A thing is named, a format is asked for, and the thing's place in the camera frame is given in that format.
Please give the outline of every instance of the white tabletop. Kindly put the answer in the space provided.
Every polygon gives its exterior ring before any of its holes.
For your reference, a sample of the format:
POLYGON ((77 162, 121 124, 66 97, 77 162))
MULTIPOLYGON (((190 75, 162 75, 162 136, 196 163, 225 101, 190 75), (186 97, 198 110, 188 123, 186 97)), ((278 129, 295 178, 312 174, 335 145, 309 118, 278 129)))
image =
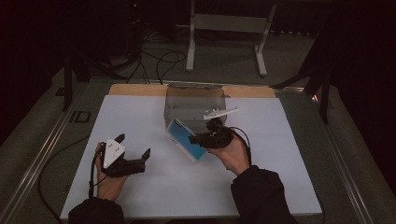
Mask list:
MULTIPOLYGON (((151 148, 146 172, 132 175, 117 200, 131 218, 237 217, 231 183, 234 174, 205 154, 191 160, 166 134, 164 96, 111 96, 103 101, 67 197, 61 218, 88 198, 96 144, 125 133, 125 159, 138 159, 151 148)), ((250 140, 252 163, 279 173, 294 215, 321 213, 308 172, 278 99, 227 98, 226 126, 243 129, 250 140)))

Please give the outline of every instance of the hand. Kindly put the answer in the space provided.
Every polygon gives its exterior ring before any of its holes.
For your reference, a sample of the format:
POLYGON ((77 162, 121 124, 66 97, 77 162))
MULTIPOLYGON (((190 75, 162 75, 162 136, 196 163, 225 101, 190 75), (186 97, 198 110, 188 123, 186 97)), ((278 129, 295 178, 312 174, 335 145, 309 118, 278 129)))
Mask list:
MULTIPOLYGON (((102 172, 100 155, 96 158, 95 165, 97 170, 97 181, 101 181, 106 177, 106 175, 102 172)), ((122 187, 128 177, 128 175, 122 177, 106 177, 106 179, 97 186, 97 198, 107 199, 113 202, 116 201, 120 196, 122 187)))
POLYGON ((249 168, 248 154, 241 139, 233 134, 233 141, 224 148, 207 148, 209 153, 217 156, 227 170, 236 175, 242 174, 249 168))

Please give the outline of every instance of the black sleeve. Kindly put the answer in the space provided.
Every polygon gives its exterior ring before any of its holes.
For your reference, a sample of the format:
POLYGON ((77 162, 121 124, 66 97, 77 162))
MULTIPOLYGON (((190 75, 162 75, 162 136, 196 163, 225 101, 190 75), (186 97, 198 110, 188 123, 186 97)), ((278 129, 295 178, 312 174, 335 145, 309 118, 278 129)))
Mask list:
POLYGON ((121 206, 109 200, 91 198, 77 205, 69 212, 69 224, 123 224, 121 206))
POLYGON ((279 175, 253 165, 231 185, 242 223, 297 223, 290 214, 279 175))

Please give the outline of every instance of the transparent plastic bin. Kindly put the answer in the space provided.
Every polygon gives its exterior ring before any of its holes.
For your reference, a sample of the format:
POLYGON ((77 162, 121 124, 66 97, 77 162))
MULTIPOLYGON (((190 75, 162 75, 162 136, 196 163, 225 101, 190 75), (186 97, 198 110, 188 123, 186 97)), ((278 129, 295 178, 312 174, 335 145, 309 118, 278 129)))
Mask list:
MULTIPOLYGON (((204 115, 213 110, 226 109, 224 91, 219 85, 168 86, 163 117, 167 127, 172 119, 181 120, 195 133, 205 133, 204 115)), ((227 116, 220 117, 223 124, 227 116)))

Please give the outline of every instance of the person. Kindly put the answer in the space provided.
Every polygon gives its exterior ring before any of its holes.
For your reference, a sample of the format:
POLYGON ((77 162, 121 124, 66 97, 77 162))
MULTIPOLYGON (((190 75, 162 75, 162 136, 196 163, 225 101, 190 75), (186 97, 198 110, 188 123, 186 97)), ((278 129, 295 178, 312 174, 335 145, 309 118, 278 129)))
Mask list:
MULTIPOLYGON (((277 173, 249 165, 243 141, 233 136, 225 148, 207 148, 227 170, 236 175, 231 191, 241 223, 295 224, 285 199, 284 187, 277 173)), ((100 159, 95 161, 101 170, 100 159)), ((105 174, 97 172, 97 179, 105 174)), ((98 184, 97 196, 85 200, 69 213, 69 223, 123 223, 122 208, 115 203, 128 176, 107 177, 98 184)))

